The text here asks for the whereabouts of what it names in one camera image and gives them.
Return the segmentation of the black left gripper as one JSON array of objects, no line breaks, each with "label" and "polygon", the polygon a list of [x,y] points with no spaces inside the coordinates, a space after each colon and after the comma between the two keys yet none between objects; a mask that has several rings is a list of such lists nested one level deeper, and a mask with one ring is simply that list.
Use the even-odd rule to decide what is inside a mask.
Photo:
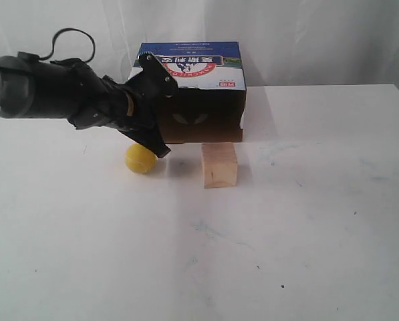
[{"label": "black left gripper", "polygon": [[112,82],[112,93],[116,96],[112,128],[164,158],[171,149],[161,135],[154,105],[161,98],[175,95],[178,84],[153,53],[140,54],[138,62],[138,74],[124,83]]}]

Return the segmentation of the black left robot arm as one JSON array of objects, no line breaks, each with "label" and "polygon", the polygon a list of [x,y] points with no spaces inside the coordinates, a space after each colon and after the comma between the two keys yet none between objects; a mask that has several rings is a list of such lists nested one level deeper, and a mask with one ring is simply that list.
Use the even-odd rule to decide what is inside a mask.
[{"label": "black left robot arm", "polygon": [[154,102],[175,95],[178,84],[153,53],[141,54],[139,63],[140,72],[119,84],[79,58],[44,63],[23,52],[0,57],[0,117],[66,119],[77,130],[113,128],[163,158],[170,148]]}]

